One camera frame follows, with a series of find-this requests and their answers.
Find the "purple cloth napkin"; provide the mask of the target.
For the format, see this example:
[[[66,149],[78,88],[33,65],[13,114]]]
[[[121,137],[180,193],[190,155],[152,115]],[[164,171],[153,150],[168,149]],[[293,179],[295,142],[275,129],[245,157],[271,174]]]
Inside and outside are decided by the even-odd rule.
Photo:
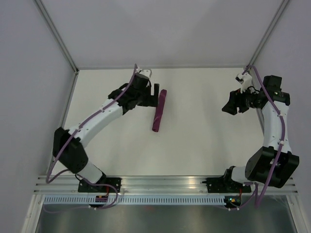
[[[167,95],[167,90],[162,89],[159,94],[158,106],[156,107],[156,110],[155,110],[155,116],[154,116],[153,125],[152,125],[152,131],[156,133],[159,132],[160,123],[161,123],[164,106],[165,106],[166,95]]]

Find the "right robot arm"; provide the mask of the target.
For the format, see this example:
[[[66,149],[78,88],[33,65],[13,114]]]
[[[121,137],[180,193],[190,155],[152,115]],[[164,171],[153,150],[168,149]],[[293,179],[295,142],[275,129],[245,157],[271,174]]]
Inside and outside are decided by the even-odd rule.
[[[252,76],[238,74],[241,88],[231,91],[223,112],[231,115],[244,113],[250,108],[260,109],[264,119],[262,147],[248,160],[245,177],[249,181],[269,183],[282,188],[299,165],[299,157],[292,153],[286,131],[290,106],[289,93],[281,90],[282,78],[266,76],[263,87],[256,90]]]

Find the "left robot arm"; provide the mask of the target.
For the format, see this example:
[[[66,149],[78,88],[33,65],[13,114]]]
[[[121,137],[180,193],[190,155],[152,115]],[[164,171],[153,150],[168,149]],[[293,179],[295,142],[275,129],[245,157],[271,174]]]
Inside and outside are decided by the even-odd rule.
[[[54,132],[54,164],[60,162],[73,174],[89,181],[89,187],[102,192],[106,175],[97,168],[86,154],[86,146],[108,124],[125,115],[136,106],[157,107],[159,84],[152,84],[151,70],[136,69],[128,83],[113,90],[103,105],[77,125]]]

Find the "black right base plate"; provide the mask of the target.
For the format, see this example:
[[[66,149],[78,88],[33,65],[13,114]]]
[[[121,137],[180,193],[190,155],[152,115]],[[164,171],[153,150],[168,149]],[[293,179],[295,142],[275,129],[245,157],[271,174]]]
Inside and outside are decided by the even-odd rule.
[[[240,192],[251,193],[251,187],[243,186],[242,183],[235,182],[233,180],[225,180],[222,177],[206,178],[206,180],[203,181],[202,183],[204,183],[207,186],[208,193],[219,193],[219,194],[227,194],[227,193],[238,194]]]

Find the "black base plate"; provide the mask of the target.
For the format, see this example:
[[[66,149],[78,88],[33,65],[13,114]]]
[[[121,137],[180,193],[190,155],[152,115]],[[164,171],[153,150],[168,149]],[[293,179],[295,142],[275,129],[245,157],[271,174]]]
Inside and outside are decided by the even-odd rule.
[[[227,194],[227,193],[238,194],[240,192],[251,193],[251,187],[243,186],[242,183],[235,182],[233,180],[225,180],[222,177],[206,178],[206,180],[203,181],[202,183],[204,183],[207,186],[208,193],[219,193],[219,194]]]
[[[121,178],[107,177],[99,180],[97,184],[89,184],[85,179],[81,179],[78,185],[79,193],[119,193],[121,189]]]

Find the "aluminium front rail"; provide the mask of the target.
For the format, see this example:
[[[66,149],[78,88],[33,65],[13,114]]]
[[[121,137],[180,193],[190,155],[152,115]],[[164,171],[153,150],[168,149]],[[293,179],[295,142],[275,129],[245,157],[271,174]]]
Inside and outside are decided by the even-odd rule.
[[[209,194],[203,181],[204,176],[122,176],[121,195],[203,195]],[[34,193],[77,194],[79,181],[70,175],[56,178],[47,184],[45,177],[39,176]]]

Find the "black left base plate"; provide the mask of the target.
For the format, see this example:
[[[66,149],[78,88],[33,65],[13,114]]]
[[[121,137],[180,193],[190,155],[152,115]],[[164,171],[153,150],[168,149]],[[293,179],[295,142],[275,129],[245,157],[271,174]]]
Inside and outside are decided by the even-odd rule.
[[[119,193],[121,189],[121,178],[107,177],[99,180],[97,184],[89,184],[85,179],[81,179],[78,185],[79,193]]]

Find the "aluminium right frame post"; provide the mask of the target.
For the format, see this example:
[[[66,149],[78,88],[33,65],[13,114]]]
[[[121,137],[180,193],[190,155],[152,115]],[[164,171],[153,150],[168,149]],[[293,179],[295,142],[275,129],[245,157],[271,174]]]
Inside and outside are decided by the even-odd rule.
[[[273,34],[274,30],[276,29],[279,21],[281,20],[283,14],[287,10],[288,6],[290,5],[292,1],[291,0],[282,0],[279,7],[277,8],[272,20],[270,21],[267,29],[265,30],[259,44],[257,45],[253,55],[251,56],[248,64],[245,66],[249,65],[254,65],[256,60],[258,59],[260,53],[262,52],[263,48],[265,47],[266,43],[268,42],[269,38]]]

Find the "aluminium frame post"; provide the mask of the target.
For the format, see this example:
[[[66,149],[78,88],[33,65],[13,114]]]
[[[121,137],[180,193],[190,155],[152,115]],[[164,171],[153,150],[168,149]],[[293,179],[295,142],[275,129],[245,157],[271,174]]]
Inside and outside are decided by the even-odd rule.
[[[74,74],[78,74],[79,69],[77,65],[75,64],[72,56],[70,55],[69,50],[67,49],[67,46],[65,45],[58,29],[56,28],[52,17],[50,16],[44,2],[42,0],[33,0],[35,6],[37,7],[38,11],[40,12],[43,20],[47,24],[52,36],[56,40],[62,54],[64,55],[67,63],[70,65],[71,69],[73,70]]]
[[[274,30],[276,29],[279,21],[281,20],[283,14],[287,10],[288,6],[290,5],[292,1],[291,0],[282,0],[279,7],[277,8],[272,20],[270,21],[267,29],[265,30],[259,44],[257,45],[253,55],[251,56],[248,64],[245,66],[249,65],[254,65],[256,60],[258,59],[260,53],[262,52],[263,48],[265,47],[266,43],[268,42],[269,38],[273,34]]]

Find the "aluminium left frame post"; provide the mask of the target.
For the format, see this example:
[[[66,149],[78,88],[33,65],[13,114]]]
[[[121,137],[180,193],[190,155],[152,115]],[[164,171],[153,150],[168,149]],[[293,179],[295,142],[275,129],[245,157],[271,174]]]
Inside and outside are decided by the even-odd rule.
[[[47,24],[52,36],[56,40],[62,54],[64,55],[67,63],[70,65],[71,69],[73,70],[74,74],[78,74],[79,69],[77,65],[75,64],[72,56],[70,55],[69,50],[67,49],[67,46],[65,45],[58,29],[56,28],[52,17],[50,16],[44,2],[42,0],[33,0],[35,6],[37,7],[38,11],[40,12],[43,20]]]

